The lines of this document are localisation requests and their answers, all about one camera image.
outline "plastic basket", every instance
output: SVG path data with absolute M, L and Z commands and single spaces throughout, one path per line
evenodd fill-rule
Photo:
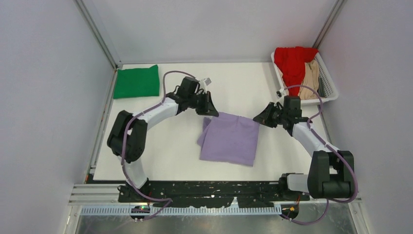
M 325 67 L 324 61 L 322 60 L 321 56 L 319 53 L 316 54 L 314 58 L 318 63 L 319 63 L 319 69 L 320 69 L 320 76 L 322 80 L 322 85 L 324 87 L 324 92 L 326 97 L 322 97 L 321 100 L 323 102 L 335 100 L 338 98 L 338 91 L 336 89 L 336 86 L 333 83 L 333 80 L 331 79 L 330 74 L 327 71 L 327 68 Z M 277 75 L 276 83 L 280 86 L 280 88 L 284 87 L 282 83 L 282 78 L 280 76 L 280 73 L 278 72 L 277 66 L 274 63 L 274 52 L 271 54 L 271 60 L 274 65 L 275 73 Z M 318 105 L 320 104 L 320 101 L 318 99 L 312 99 L 312 100 L 301 100 L 301 105 Z

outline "folded purple cloth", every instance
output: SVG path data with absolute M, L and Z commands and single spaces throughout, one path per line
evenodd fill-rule
M 200 160 L 254 165 L 259 123 L 250 118 L 219 113 L 204 118 L 203 132 L 197 141 Z

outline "white table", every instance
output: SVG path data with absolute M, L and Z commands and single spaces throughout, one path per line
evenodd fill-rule
M 150 67 L 152 64 L 125 65 L 124 69 Z M 272 63 L 170 63 L 159 64 L 160 79 L 169 70 L 181 70 L 198 79 L 210 78 L 208 86 L 219 112 L 253 118 L 277 100 L 275 71 Z M 179 85 L 184 75 L 166 78 L 167 93 Z M 126 110 L 144 110 L 160 97 L 138 97 L 113 101 L 94 174 L 95 180 L 124 180 L 120 162 L 106 145 L 117 114 Z M 317 106 L 302 107 L 303 116 L 318 112 Z M 282 173 L 308 173 L 311 157 L 281 126 L 260 126 L 258 147 L 253 167 L 225 162 L 199 160 L 196 140 L 202 131 L 203 116 L 188 109 L 168 118 L 148 131 L 142 163 L 150 180 L 278 180 Z M 314 120 L 321 136 L 325 131 L 321 118 Z

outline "green cloth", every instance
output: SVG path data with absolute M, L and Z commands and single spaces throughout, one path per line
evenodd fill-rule
M 159 96 L 158 65 L 117 71 L 113 99 Z

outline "wall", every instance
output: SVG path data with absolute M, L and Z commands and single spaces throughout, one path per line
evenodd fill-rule
M 54 234 L 113 70 L 71 0 L 2 1 L 0 22 L 1 233 Z
M 413 229 L 413 2 L 348 1 L 320 51 L 340 96 L 324 114 L 333 142 L 355 156 L 379 234 Z
M 85 2 L 123 63 L 161 63 L 270 61 L 276 47 L 312 46 L 335 0 Z

